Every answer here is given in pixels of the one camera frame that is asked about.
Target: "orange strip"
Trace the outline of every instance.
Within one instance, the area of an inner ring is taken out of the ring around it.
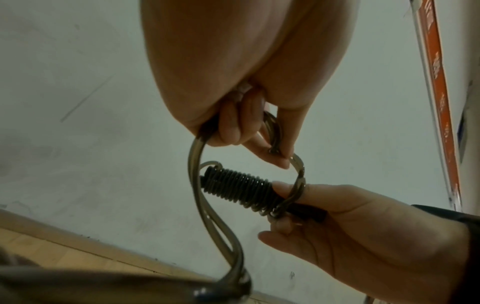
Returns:
[[[455,155],[454,132],[450,117],[447,82],[445,80],[445,72],[442,65],[442,48],[434,0],[423,0],[419,16],[428,63],[430,66],[429,70],[437,108],[438,127],[441,131],[441,143],[443,145],[448,178],[450,180],[452,193],[454,195],[456,193],[460,195],[460,181]]]

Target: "person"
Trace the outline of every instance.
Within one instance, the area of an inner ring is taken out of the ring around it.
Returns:
[[[358,0],[143,0],[140,11],[153,76],[171,114],[193,134],[218,115],[210,145],[241,144],[288,168],[304,118],[346,52],[358,7]],[[280,154],[269,153],[266,102],[278,106]],[[289,185],[273,186],[284,197],[289,192]],[[478,218],[345,185],[309,185],[298,203],[328,217],[270,218],[259,239],[388,302],[472,296]]]

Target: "wooden edge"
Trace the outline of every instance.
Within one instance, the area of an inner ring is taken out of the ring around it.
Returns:
[[[111,260],[153,270],[164,275],[190,279],[212,280],[210,277],[200,275],[177,266],[168,265],[138,253],[104,244],[102,242],[83,237],[78,234],[68,232],[6,210],[0,210],[0,227],[39,239],[44,239],[73,249],[106,257]],[[255,300],[258,304],[262,304],[263,302],[278,304],[292,303],[290,301],[259,292],[253,292],[250,298]]]

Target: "scratch mark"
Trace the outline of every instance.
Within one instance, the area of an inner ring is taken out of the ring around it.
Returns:
[[[112,74],[110,75],[110,77],[108,77],[104,82],[102,82],[98,87],[96,87],[93,91],[90,92],[90,94],[88,94],[85,98],[83,98],[82,100],[80,100],[79,103],[77,103],[70,111],[68,111],[61,119],[60,119],[60,122],[64,122],[65,120],[67,120],[67,118],[73,114],[76,110],[78,110],[78,108],[80,106],[82,106],[82,104],[84,104],[85,101],[87,101],[96,91],[100,90],[104,85],[107,84],[107,82],[109,82],[113,77],[114,77],[115,74]]]

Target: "sleeve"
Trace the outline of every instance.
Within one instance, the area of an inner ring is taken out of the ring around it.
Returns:
[[[445,210],[435,207],[413,205],[414,207],[437,215],[442,218],[456,220],[464,223],[470,231],[469,256],[465,266],[465,273],[460,285],[453,293],[450,303],[461,304],[471,303],[478,298],[478,284],[480,273],[480,216],[473,216],[456,211]]]

